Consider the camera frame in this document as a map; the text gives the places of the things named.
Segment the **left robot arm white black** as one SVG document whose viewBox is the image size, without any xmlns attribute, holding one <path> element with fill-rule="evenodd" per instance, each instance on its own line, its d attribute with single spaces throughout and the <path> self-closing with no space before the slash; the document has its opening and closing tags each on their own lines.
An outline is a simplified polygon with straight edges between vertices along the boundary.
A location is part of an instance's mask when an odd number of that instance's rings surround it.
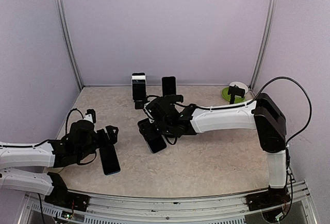
<svg viewBox="0 0 330 224">
<path fill-rule="evenodd" d="M 37 144 L 1 143 L 1 189 L 51 195 L 60 205 L 72 201 L 72 194 L 58 173 L 33 173 L 27 167 L 65 168 L 71 165 L 86 166 L 100 157 L 105 175 L 118 173 L 119 160 L 115 150 L 119 129 L 107 126 L 96 130 L 96 112 L 88 109 L 71 125 L 66 125 L 60 139 L 45 140 Z"/>
</svg>

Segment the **black phone silver edge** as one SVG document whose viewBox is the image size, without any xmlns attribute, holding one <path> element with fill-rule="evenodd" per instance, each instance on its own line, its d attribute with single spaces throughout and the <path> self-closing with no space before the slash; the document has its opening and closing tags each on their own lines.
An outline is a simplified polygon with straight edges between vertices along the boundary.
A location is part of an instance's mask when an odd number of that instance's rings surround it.
<svg viewBox="0 0 330 224">
<path fill-rule="evenodd" d="M 162 77 L 162 95 L 176 95 L 176 78 L 175 76 Z"/>
</svg>

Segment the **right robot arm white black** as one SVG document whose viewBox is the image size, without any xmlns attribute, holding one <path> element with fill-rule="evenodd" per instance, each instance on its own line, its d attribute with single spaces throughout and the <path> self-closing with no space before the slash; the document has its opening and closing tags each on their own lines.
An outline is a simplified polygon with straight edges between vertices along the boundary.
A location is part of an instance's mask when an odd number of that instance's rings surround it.
<svg viewBox="0 0 330 224">
<path fill-rule="evenodd" d="M 138 122 L 150 150 L 157 153 L 166 147 L 169 139 L 183 135 L 197 135 L 208 131 L 249 129 L 256 130 L 261 149 L 267 154 L 269 190 L 264 201 L 275 205 L 284 196 L 287 187 L 287 170 L 290 165 L 286 118 L 271 99 L 260 90 L 248 101 L 228 105 L 201 107 L 183 105 L 182 95 L 151 96 L 144 104 L 147 118 Z"/>
</svg>

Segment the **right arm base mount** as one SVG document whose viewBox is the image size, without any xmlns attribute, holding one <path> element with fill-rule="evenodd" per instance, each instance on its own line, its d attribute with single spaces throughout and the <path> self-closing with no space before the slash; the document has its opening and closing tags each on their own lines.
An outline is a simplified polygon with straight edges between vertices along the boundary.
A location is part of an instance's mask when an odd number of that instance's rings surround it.
<svg viewBox="0 0 330 224">
<path fill-rule="evenodd" d="M 291 197 L 286 186 L 284 188 L 269 186 L 264 192 L 247 195 L 246 201 L 249 211 L 256 211 L 288 203 L 291 201 Z"/>
</svg>

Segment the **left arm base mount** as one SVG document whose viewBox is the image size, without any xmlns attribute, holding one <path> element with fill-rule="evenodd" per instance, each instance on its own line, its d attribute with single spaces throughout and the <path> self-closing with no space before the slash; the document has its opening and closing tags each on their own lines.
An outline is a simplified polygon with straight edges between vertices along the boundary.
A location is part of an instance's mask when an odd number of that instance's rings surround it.
<svg viewBox="0 0 330 224">
<path fill-rule="evenodd" d="M 46 203 L 73 211 L 86 212 L 90 200 L 88 195 L 69 191 L 65 182 L 57 173 L 48 172 L 47 175 L 52 180 L 53 189 L 49 195 L 44 197 Z"/>
</svg>

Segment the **black folding phone stand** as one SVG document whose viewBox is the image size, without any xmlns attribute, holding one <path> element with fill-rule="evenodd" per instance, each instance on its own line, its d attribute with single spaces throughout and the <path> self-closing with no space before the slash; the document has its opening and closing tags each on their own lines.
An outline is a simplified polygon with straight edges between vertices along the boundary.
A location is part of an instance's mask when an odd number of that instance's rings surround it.
<svg viewBox="0 0 330 224">
<path fill-rule="evenodd" d="M 135 110 L 144 109 L 146 103 L 148 103 L 147 97 L 145 97 L 144 99 L 134 99 Z"/>
</svg>

